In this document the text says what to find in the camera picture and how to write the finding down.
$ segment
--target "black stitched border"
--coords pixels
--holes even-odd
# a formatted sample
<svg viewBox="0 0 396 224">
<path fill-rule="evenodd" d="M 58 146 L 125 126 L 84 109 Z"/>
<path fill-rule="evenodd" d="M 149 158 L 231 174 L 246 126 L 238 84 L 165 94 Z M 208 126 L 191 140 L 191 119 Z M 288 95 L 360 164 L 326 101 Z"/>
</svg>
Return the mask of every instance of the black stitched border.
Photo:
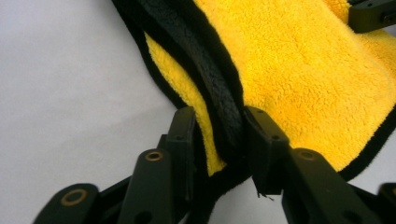
<svg viewBox="0 0 396 224">
<path fill-rule="evenodd" d="M 207 223 L 216 201 L 231 189 L 242 184 L 250 176 L 251 173 L 246 159 L 227 165 L 221 171 L 210 176 L 204 185 L 196 188 L 191 212 L 186 224 Z"/>
<path fill-rule="evenodd" d="M 195 5 L 192 0 L 165 0 L 177 10 L 177 13 L 188 24 L 192 24 L 191 29 L 203 36 L 203 47 L 213 55 L 215 63 L 224 71 L 224 79 L 226 80 L 231 94 L 235 99 L 241 113 L 243 113 L 244 101 L 243 90 L 239 80 L 239 75 L 231 55 L 222 44 L 215 28 L 209 23 L 205 13 Z"/>
<path fill-rule="evenodd" d="M 346 168 L 340 171 L 340 175 L 346 180 L 351 180 L 360 174 L 378 154 L 382 146 L 396 128 L 396 105 L 378 127 L 374 136 L 367 142 L 361 154 L 353 160 Z"/>
<path fill-rule="evenodd" d="M 155 84 L 157 84 L 160 90 L 169 98 L 169 100 L 176 108 L 182 108 L 186 106 L 186 103 L 183 102 L 177 92 L 175 92 L 173 88 L 169 85 L 169 83 L 165 80 L 165 78 L 163 78 L 163 75 L 161 74 L 157 65 L 154 61 L 152 61 L 144 32 L 138 26 L 136 26 L 136 24 L 134 24 L 131 19 L 125 16 L 125 14 L 121 10 L 119 10 L 117 6 L 116 9 L 124 20 L 129 32 L 134 37 L 134 40 L 139 47 L 143 61 L 145 62 L 148 72 L 150 73 Z"/>
<path fill-rule="evenodd" d="M 125 15 L 132 20 L 135 18 L 136 24 L 160 43 L 191 76 L 205 99 L 219 155 L 227 163 L 239 161 L 244 153 L 242 116 L 230 88 L 222 81 L 224 72 L 217 68 L 210 52 L 201 43 L 205 37 L 195 34 L 191 30 L 194 24 L 187 24 L 163 0 L 114 0 L 114 3 Z"/>
</svg>

